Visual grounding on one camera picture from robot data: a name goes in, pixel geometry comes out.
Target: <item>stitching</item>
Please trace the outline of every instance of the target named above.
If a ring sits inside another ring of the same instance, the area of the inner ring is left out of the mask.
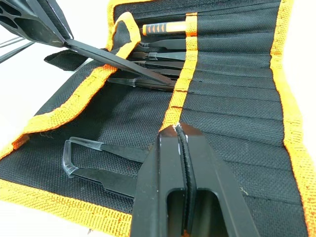
[[[241,118],[250,118],[250,119],[263,119],[263,120],[272,120],[272,121],[280,121],[282,122],[283,119],[275,119],[275,118],[260,118],[260,117],[251,117],[251,116],[244,116],[244,115],[235,115],[235,114],[229,114],[229,113],[220,113],[220,112],[209,112],[209,111],[202,111],[198,109],[191,109],[191,108],[185,108],[182,107],[183,110],[188,110],[188,111],[196,111],[200,113],[206,113],[206,114],[216,114],[216,115],[229,115],[229,116],[235,116],[235,117],[241,117]]]
[[[273,101],[273,102],[280,102],[279,100],[263,100],[263,99],[254,99],[254,98],[249,98],[249,97],[233,97],[233,96],[217,96],[217,95],[210,95],[210,94],[205,94],[205,93],[198,93],[194,91],[188,91],[188,94],[192,95],[202,95],[202,96],[213,96],[213,97],[225,97],[225,98],[236,98],[236,99],[248,99],[248,100],[260,100],[260,101]]]
[[[246,86],[246,85],[231,85],[228,83],[214,83],[214,82],[205,82],[201,81],[201,79],[193,79],[192,81],[202,83],[202,84],[209,84],[209,85],[227,85],[227,86],[234,86],[234,87],[246,87],[246,88],[258,88],[258,89],[267,89],[267,90],[276,90],[275,88],[267,88],[267,87],[259,87],[259,86]]]

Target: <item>orange trim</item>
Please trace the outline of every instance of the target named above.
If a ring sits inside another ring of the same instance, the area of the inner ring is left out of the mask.
[[[164,115],[164,120],[160,131],[166,127],[176,124],[180,120],[182,107],[184,105],[188,88],[192,80],[197,61],[198,61],[198,17],[197,14],[187,15],[186,17],[186,61],[183,69],[174,86],[174,91],[169,102],[169,107]]]
[[[153,1],[153,0],[110,0],[108,4],[108,42],[106,48],[111,51],[113,48],[113,26],[114,26],[114,9],[118,5],[127,4],[127,3],[136,3],[136,2],[146,2],[146,1]]]
[[[118,18],[114,25],[114,32],[119,21],[125,22],[131,37],[131,42],[121,47],[117,53],[117,56],[126,59],[140,42],[140,32],[131,13],[126,12]],[[89,104],[95,93],[104,85],[107,78],[116,71],[117,68],[110,65],[94,69],[90,76],[77,87],[69,99],[59,108],[31,118],[21,135],[0,152],[0,159],[11,153],[13,149],[18,149],[22,146],[28,140],[27,134],[56,129],[75,119]]]
[[[282,0],[277,20],[271,66],[283,108],[284,145],[290,155],[292,170],[301,194],[305,222],[310,237],[316,236],[316,171],[303,145],[303,118],[282,68],[283,49],[293,0]]]

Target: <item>white background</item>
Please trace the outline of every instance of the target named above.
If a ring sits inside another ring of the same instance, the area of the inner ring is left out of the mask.
[[[104,47],[107,40],[107,0],[58,0],[75,39]],[[316,158],[315,1],[294,3],[284,52],[284,69],[304,118],[304,143]],[[0,27],[0,42],[13,38]],[[20,45],[0,49],[3,55]],[[12,140],[36,111],[70,77],[43,61],[61,49],[34,44],[0,64],[0,149]],[[0,201],[0,236],[86,236],[88,228],[54,215]],[[107,236],[91,232],[89,236]]]

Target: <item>black plastic tool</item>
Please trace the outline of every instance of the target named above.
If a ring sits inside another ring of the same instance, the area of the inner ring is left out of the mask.
[[[130,237],[180,237],[184,230],[191,237],[259,237],[234,175],[199,130],[181,123],[161,131],[137,179],[75,167],[71,142],[96,150],[103,143],[67,140],[63,168],[134,198]]]
[[[151,53],[144,53],[144,52],[134,52],[132,54],[133,58],[138,58],[138,59],[146,59],[148,58],[149,60],[167,60],[167,61],[185,61],[186,60],[186,53],[185,52],[170,52],[170,53],[156,53],[156,52],[151,52]]]
[[[18,54],[19,52],[23,51],[24,49],[30,47],[34,42],[27,43],[19,48],[16,48],[5,55],[0,56],[0,63],[3,63],[4,61],[8,60],[9,58],[13,57],[14,55]]]
[[[109,52],[75,41],[56,0],[1,0],[0,3],[0,24],[18,36],[55,47],[66,47],[124,71],[144,75],[162,84],[172,84],[172,81],[163,75]]]
[[[181,70],[184,62],[168,62],[168,61],[134,61],[138,65],[146,68],[167,68],[174,70]]]
[[[98,151],[107,151],[131,161],[143,163],[149,151],[136,148],[116,145],[107,145],[102,142],[91,141],[78,137],[71,137],[65,142],[63,154],[63,169],[70,178],[78,177],[94,183],[102,184],[104,188],[111,193],[124,196],[127,198],[134,198],[136,190],[136,179],[116,174],[106,170],[92,169],[92,168],[78,168],[72,163],[71,144],[76,143]]]
[[[107,81],[110,83],[129,85],[133,87],[139,86],[139,87],[145,87],[145,88],[155,89],[155,90],[164,90],[164,91],[173,91],[174,86],[176,84],[176,81],[172,81],[172,84],[164,85],[159,82],[149,80],[148,78],[145,78],[143,76],[134,77],[134,78],[110,77],[107,79]]]
[[[168,77],[176,77],[176,78],[178,78],[181,73],[181,70],[175,70],[175,69],[151,68],[150,70],[156,73],[163,74]]]
[[[152,43],[140,42],[139,46],[143,48],[162,47],[172,50],[186,50],[186,39],[163,39]]]
[[[0,43],[0,48],[7,47],[7,46],[12,45],[14,43],[18,43],[18,42],[20,42],[22,40],[24,40],[24,39],[21,38],[21,37],[15,37],[13,39],[9,39],[9,40],[7,40],[5,42]]]

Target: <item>black fabric tool roll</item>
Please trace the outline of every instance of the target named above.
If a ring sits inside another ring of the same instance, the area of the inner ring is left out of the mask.
[[[201,130],[230,167],[262,237],[305,237],[307,227],[300,193],[284,147],[280,96],[270,69],[280,0],[162,0],[121,4],[114,20],[130,11],[143,24],[184,21],[197,12],[197,65],[180,121]],[[141,41],[185,39],[185,35],[142,36]],[[129,43],[122,22],[113,53]],[[164,52],[159,48],[135,51]],[[84,58],[50,57],[74,70]],[[79,69],[43,105],[37,115],[64,104],[92,71],[92,61]],[[106,192],[101,185],[69,179],[61,166],[65,140],[71,136],[106,144],[150,150],[163,123],[172,92],[106,83],[73,121],[34,133],[18,150],[0,161],[0,179],[131,213],[133,200]],[[74,145],[73,163],[136,177],[139,163],[108,152]]]

